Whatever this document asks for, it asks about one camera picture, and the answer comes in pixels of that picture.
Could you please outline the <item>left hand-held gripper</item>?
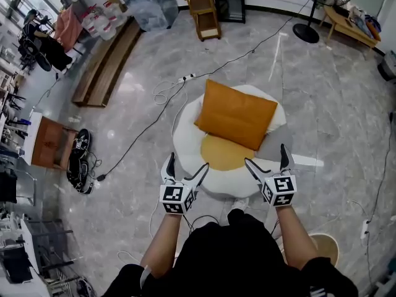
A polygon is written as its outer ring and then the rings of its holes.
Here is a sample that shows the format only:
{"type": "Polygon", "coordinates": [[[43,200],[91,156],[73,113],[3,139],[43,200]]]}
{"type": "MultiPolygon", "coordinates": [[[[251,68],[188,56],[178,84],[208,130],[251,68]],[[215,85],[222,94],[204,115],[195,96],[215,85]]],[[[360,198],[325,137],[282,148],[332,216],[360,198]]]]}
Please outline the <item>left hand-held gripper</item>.
{"type": "Polygon", "coordinates": [[[197,188],[209,172],[209,163],[202,165],[194,175],[183,178],[182,181],[175,180],[174,163],[175,154],[171,152],[160,171],[163,184],[160,186],[159,201],[166,213],[184,215],[196,200],[197,188]]]}

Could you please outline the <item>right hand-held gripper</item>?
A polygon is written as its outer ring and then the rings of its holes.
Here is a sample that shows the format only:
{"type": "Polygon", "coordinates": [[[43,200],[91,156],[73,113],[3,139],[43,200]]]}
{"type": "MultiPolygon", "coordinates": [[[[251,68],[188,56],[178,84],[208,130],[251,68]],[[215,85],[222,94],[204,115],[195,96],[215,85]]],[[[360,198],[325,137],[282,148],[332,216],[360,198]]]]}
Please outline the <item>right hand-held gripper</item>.
{"type": "MultiPolygon", "coordinates": [[[[280,153],[280,172],[289,172],[295,167],[293,156],[285,144],[281,144],[280,153]]],[[[254,179],[262,183],[261,193],[270,206],[291,205],[297,192],[295,175],[272,177],[272,170],[264,171],[250,158],[245,158],[244,163],[254,179]]]]}

